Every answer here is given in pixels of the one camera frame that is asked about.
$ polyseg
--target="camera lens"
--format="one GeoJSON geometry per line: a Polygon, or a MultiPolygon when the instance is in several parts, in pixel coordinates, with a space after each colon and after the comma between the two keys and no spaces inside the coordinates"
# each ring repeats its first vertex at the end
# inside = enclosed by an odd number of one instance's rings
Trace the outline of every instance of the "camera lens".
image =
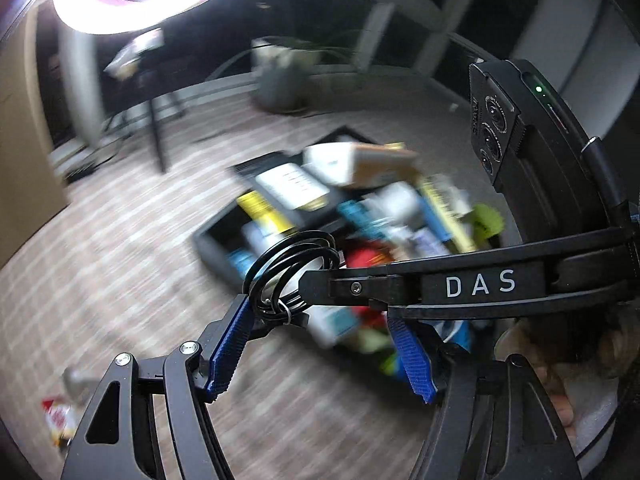
{"type": "Polygon", "coordinates": [[[495,134],[489,129],[487,124],[482,125],[482,138],[484,139],[484,145],[492,154],[493,158],[500,162],[502,158],[502,150],[500,149],[500,143],[495,138],[495,134]]]}
{"type": "Polygon", "coordinates": [[[488,174],[494,174],[494,167],[491,164],[491,160],[489,160],[488,155],[484,152],[484,150],[480,150],[480,161],[482,162],[482,167],[488,174]]]}
{"type": "Polygon", "coordinates": [[[491,121],[498,131],[502,134],[506,133],[507,119],[505,119],[500,105],[494,98],[488,97],[486,99],[486,111],[489,112],[489,117],[491,117],[491,121]]]}

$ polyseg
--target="red object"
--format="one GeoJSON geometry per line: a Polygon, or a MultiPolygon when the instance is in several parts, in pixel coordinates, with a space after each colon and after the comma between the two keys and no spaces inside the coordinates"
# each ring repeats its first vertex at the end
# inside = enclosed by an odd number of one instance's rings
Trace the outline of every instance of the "red object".
{"type": "MultiPolygon", "coordinates": [[[[354,269],[389,264],[393,260],[387,253],[375,246],[362,245],[345,253],[344,261],[347,267],[354,269]]],[[[372,328],[386,327],[385,318],[381,312],[373,310],[368,306],[354,306],[352,309],[363,325],[372,328]]]]}

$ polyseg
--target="pile of items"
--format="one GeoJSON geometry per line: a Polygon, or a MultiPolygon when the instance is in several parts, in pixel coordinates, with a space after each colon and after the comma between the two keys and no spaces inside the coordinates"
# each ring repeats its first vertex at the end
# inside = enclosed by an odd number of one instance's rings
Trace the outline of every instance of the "pile of items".
{"type": "MultiPolygon", "coordinates": [[[[305,148],[297,159],[301,164],[274,158],[265,166],[270,155],[242,165],[244,176],[250,172],[254,189],[238,197],[237,204],[251,221],[240,229],[244,246],[227,255],[242,278],[260,254],[287,235],[322,229],[319,224],[296,224],[291,221],[297,218],[293,212],[331,212],[324,218],[330,221],[326,230],[336,238],[342,265],[350,268],[499,246],[498,235],[504,228],[500,214],[485,204],[472,206],[467,193],[445,175],[421,175],[416,169],[418,154],[404,144],[326,142],[305,148]]],[[[283,294],[297,289],[300,276],[320,265],[318,259],[300,270],[283,294]]],[[[271,280],[263,297],[270,296],[276,280],[271,280]]],[[[450,287],[452,295],[460,293],[460,284],[450,287]]],[[[371,356],[385,374],[404,377],[384,313],[368,306],[322,305],[310,307],[307,313],[308,330],[320,346],[347,346],[371,356]]],[[[470,349],[475,330],[484,329],[488,322],[433,324],[444,340],[470,349]]]]}

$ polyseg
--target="silver bolt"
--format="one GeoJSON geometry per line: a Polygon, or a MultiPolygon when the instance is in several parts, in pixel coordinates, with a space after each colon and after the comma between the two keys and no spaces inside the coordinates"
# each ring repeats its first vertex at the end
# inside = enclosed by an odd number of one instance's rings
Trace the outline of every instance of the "silver bolt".
{"type": "Polygon", "coordinates": [[[131,362],[131,354],[127,354],[126,352],[118,354],[116,355],[115,361],[118,366],[126,366],[131,362]]]}
{"type": "Polygon", "coordinates": [[[180,346],[180,352],[185,355],[191,355],[196,353],[198,350],[198,343],[195,341],[187,341],[186,343],[182,343],[180,346]]]}

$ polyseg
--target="coiled black cable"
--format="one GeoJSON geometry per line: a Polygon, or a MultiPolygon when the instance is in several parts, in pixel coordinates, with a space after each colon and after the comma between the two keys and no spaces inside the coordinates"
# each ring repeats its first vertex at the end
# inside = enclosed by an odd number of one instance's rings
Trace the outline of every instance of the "coiled black cable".
{"type": "Polygon", "coordinates": [[[242,293],[248,295],[254,313],[267,323],[290,323],[291,319],[309,307],[298,290],[280,297],[289,280],[306,264],[322,258],[321,269],[340,267],[340,255],[335,239],[324,231],[302,231],[279,241],[260,256],[249,269],[242,284],[242,293]],[[279,277],[271,297],[262,298],[265,286],[279,277]]]}

